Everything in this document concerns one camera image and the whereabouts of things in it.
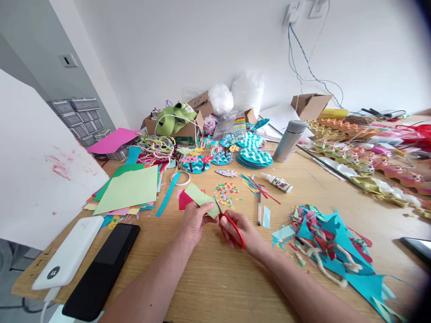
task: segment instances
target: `person's left hand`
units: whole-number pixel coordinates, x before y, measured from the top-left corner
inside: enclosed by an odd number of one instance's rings
[[[202,238],[203,226],[208,222],[217,223],[217,218],[213,219],[206,215],[214,207],[214,203],[206,203],[199,207],[196,202],[190,202],[185,207],[184,219],[180,228],[180,233],[197,245]]]

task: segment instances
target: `scissors handle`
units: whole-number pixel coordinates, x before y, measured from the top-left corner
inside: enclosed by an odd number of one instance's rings
[[[230,218],[230,217],[228,217],[227,215],[225,215],[225,214],[219,214],[219,220],[221,219],[221,217],[226,217],[227,218],[227,220],[228,220],[228,222],[230,223],[230,224],[232,224],[232,226],[233,226],[233,228],[235,229],[235,231],[237,232],[237,234],[238,234],[238,237],[239,237],[239,239],[241,240],[241,243],[239,243],[236,239],[235,239],[235,237],[232,235],[232,234],[230,234],[229,233],[229,235],[230,235],[230,239],[231,240],[233,240],[234,242],[235,242],[235,244],[240,248],[240,249],[244,249],[245,247],[246,247],[246,243],[244,242],[244,239],[243,239],[243,237],[242,237],[242,234],[241,234],[241,232],[239,231],[239,229],[238,229],[238,227],[237,227],[237,225],[232,221],[232,219]]]

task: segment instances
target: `red scissors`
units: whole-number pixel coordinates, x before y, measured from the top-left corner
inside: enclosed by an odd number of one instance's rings
[[[216,205],[217,205],[217,207],[219,208],[219,221],[221,220],[221,217],[223,217],[223,216],[224,216],[224,217],[226,217],[226,218],[227,218],[227,220],[229,221],[229,223],[230,223],[230,224],[232,224],[233,228],[234,228],[234,229],[235,229],[235,231],[237,232],[237,234],[238,234],[238,236],[239,236],[239,239],[241,240],[241,243],[239,243],[239,242],[235,239],[235,237],[229,233],[229,235],[230,235],[230,239],[231,239],[232,241],[234,241],[234,242],[235,242],[235,244],[236,244],[240,249],[244,249],[244,248],[246,247],[246,243],[244,242],[244,239],[242,238],[241,232],[239,231],[239,229],[238,229],[237,225],[236,225],[235,223],[233,223],[233,221],[232,221],[232,219],[231,219],[230,217],[228,217],[227,215],[225,215],[225,214],[221,211],[221,208],[220,208],[220,206],[219,206],[219,203],[217,202],[217,200],[216,200],[215,198],[214,198],[214,200],[215,200],[215,204],[216,204]]]

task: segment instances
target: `person's right hand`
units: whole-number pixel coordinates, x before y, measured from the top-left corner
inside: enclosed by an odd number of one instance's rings
[[[235,223],[238,227],[239,231],[241,232],[242,238],[244,239],[244,243],[246,244],[246,251],[253,258],[258,258],[259,255],[265,252],[265,249],[268,247],[268,244],[266,243],[265,239],[260,236],[256,228],[253,226],[253,224],[251,224],[251,222],[244,214],[234,212],[232,210],[226,210],[224,214],[230,217],[233,223]],[[235,247],[235,243],[232,241],[229,233],[235,237],[236,241],[241,243],[241,239],[239,239],[234,227],[224,216],[221,217],[219,227],[221,227],[223,235],[228,241],[231,248]]]

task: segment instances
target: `green plush toy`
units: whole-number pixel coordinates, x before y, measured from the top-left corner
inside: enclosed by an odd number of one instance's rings
[[[159,135],[170,136],[187,125],[190,120],[196,119],[197,115],[190,105],[178,102],[160,112],[157,117],[157,121],[160,120],[160,122],[157,124],[156,131]]]

